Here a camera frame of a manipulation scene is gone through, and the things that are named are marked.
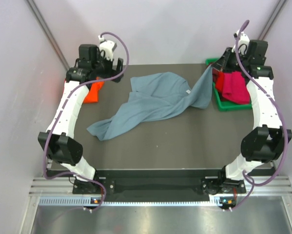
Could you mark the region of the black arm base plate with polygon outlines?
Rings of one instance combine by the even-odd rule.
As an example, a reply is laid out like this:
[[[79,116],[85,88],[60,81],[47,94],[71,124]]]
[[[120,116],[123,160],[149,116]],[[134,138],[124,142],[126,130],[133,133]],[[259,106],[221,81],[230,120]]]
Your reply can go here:
[[[99,178],[97,182],[105,186],[107,193],[120,194],[126,191],[189,191],[197,194],[244,194],[243,181],[224,183],[217,178],[199,177],[119,177]]]

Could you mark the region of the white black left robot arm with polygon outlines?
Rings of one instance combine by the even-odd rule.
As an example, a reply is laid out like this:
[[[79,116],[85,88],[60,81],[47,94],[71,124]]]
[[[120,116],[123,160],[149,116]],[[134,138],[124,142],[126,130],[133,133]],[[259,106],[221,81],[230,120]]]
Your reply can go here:
[[[119,82],[123,77],[123,59],[119,58],[113,68],[116,47],[110,40],[79,46],[75,65],[66,73],[56,115],[47,130],[38,135],[46,157],[67,168],[75,178],[75,194],[103,192],[95,168],[83,157],[83,146],[74,139],[74,131],[82,104],[99,78],[116,76]]]

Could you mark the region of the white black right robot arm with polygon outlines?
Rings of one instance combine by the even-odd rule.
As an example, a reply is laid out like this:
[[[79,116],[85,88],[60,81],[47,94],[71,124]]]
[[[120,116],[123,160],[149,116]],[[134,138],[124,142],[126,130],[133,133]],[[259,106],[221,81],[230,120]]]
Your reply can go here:
[[[253,129],[242,139],[240,155],[220,171],[217,187],[223,193],[230,192],[243,180],[249,181],[249,173],[256,167],[279,159],[275,173],[260,186],[270,183],[287,157],[292,131],[286,127],[274,99],[273,70],[265,65],[267,48],[268,43],[263,40],[250,40],[247,46],[236,41],[235,46],[228,47],[212,65],[229,74],[241,72],[253,111]]]

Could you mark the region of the blue grey t shirt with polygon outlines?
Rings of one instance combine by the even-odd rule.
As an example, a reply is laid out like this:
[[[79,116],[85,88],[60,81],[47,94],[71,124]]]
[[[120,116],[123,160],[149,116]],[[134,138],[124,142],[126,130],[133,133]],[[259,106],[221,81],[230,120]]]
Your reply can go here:
[[[212,99],[212,69],[208,67],[193,87],[172,73],[133,77],[128,101],[114,116],[100,120],[87,131],[100,141],[113,139],[142,122],[166,120],[182,114],[188,107],[205,109]]]

